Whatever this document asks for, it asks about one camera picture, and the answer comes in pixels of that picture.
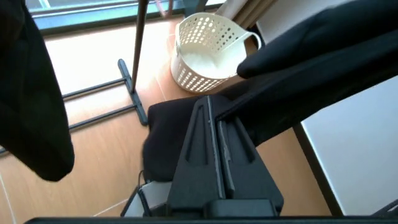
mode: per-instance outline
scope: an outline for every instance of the tile floor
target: tile floor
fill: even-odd
[[[181,20],[152,21],[145,27],[137,91],[146,110],[155,103],[191,95],[175,84],[169,68],[173,33]],[[46,38],[62,93],[120,78],[119,58],[131,72],[134,36],[134,25],[122,25]],[[73,124],[130,103],[126,88],[117,86],[65,105]],[[12,156],[0,158],[0,220],[118,216],[137,184],[147,133],[136,112],[73,132],[75,166],[56,183],[38,178]],[[285,197],[282,214],[330,214],[291,129],[258,150]]]

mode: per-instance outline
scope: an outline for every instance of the clothing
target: clothing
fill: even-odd
[[[73,168],[62,95],[43,38],[22,1],[0,1],[0,145],[45,180]]]
[[[258,146],[318,110],[394,77],[398,24],[391,21],[398,20],[397,11],[398,1],[353,1],[291,28],[239,65],[238,75],[249,79],[217,93],[231,100],[221,106],[217,120],[239,117]],[[183,144],[178,136],[185,135],[183,127],[190,120],[186,110],[198,98],[149,108],[150,133],[143,148],[146,178],[173,179]],[[162,129],[153,128],[166,119]]]

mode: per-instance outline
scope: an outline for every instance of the curtain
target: curtain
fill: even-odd
[[[270,8],[276,0],[227,0],[216,15],[231,19],[243,29],[255,25],[257,20]]]

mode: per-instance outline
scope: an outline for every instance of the perforated basket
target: perforated basket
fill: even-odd
[[[196,13],[177,24],[171,71],[184,90],[203,93],[236,75],[245,58],[244,40],[254,35],[233,21],[205,12]]]

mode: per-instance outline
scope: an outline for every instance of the white wall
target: white wall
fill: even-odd
[[[266,41],[346,0],[278,0],[257,22]],[[370,215],[398,199],[398,77],[302,122],[345,215]]]

